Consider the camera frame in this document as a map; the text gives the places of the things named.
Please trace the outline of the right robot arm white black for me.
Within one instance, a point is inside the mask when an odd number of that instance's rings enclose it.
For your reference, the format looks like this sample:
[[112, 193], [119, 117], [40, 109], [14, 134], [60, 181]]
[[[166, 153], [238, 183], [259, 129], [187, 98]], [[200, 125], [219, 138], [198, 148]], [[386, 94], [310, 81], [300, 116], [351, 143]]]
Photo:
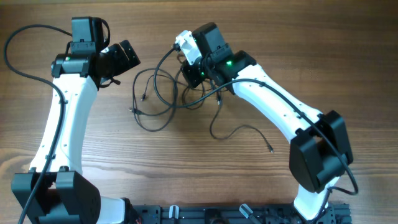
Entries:
[[215, 82], [256, 107], [290, 144], [289, 169], [298, 182], [290, 219], [316, 223], [328, 211], [337, 181], [348, 174], [359, 191], [349, 165], [354, 161], [345, 121], [336, 111], [323, 114], [283, 89], [243, 50], [233, 52], [214, 22], [175, 39], [185, 61], [181, 71], [189, 87]]

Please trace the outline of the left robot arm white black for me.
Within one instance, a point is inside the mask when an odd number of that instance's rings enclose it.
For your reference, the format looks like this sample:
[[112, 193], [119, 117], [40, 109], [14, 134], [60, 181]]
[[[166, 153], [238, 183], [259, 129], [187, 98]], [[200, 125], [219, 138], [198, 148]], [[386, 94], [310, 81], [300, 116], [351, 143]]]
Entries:
[[127, 40], [111, 44], [108, 23], [74, 17], [71, 41], [51, 65], [52, 103], [44, 135], [29, 170], [16, 173], [12, 192], [20, 221], [32, 223], [141, 223], [127, 198], [102, 196], [83, 177], [82, 147], [98, 91], [139, 65]]

